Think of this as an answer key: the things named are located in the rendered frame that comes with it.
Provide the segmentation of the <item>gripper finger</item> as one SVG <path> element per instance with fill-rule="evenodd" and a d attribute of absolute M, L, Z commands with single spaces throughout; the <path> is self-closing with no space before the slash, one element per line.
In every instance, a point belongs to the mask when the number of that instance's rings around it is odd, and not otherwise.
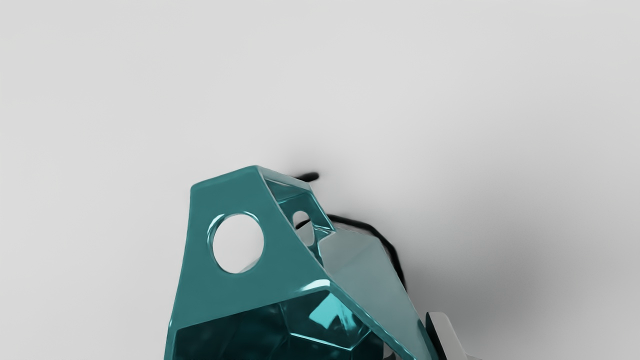
<path fill-rule="evenodd" d="M 481 360 L 466 353 L 445 313 L 428 312 L 425 316 L 425 330 L 435 348 L 438 360 Z"/>

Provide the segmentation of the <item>teal faceted mug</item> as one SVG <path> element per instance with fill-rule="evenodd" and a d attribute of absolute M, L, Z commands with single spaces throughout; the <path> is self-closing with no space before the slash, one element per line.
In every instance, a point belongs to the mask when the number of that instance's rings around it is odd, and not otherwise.
<path fill-rule="evenodd" d="M 393 244 L 327 214 L 317 178 L 248 166 L 192 185 L 163 360 L 445 360 Z M 238 217 L 263 246 L 233 272 L 214 246 Z"/>

